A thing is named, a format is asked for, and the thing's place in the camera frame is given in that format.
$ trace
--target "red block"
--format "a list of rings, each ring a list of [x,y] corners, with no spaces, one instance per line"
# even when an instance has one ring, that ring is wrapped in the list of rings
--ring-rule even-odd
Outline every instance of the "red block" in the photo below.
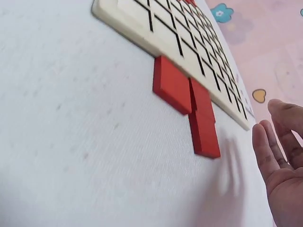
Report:
[[[164,56],[155,59],[152,90],[181,114],[191,113],[188,78]]]
[[[197,110],[200,115],[204,115],[215,123],[212,100],[207,89],[193,78],[190,78],[189,81],[192,110]]]
[[[220,148],[214,122],[193,111],[188,115],[195,154],[209,157],[220,157]]]
[[[185,2],[187,2],[188,4],[192,4],[194,6],[197,6],[194,0],[184,0]]]

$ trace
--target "pink floor mat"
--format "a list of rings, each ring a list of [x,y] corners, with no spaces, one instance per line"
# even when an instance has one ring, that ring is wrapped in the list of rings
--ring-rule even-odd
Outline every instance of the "pink floor mat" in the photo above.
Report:
[[[303,1],[206,0],[244,80],[257,121],[267,102],[303,105]]]

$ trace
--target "hand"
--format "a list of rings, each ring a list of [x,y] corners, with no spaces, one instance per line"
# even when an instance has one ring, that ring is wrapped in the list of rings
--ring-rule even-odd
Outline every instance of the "hand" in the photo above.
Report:
[[[277,227],[303,226],[303,148],[292,130],[303,137],[303,108],[273,99],[268,103],[285,161],[269,121],[252,130],[252,143]]]

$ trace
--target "blue flower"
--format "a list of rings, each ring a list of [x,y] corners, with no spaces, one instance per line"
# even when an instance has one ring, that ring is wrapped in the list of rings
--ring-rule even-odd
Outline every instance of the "blue flower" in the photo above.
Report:
[[[226,23],[232,19],[233,9],[227,8],[225,3],[220,3],[211,9],[211,12],[217,22]]]

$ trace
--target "white board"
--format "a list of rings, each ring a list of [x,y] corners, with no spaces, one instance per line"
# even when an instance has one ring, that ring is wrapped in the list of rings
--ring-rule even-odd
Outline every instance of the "white board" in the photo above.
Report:
[[[168,57],[239,125],[250,128],[220,40],[198,7],[183,0],[95,0],[92,11],[152,56]]]

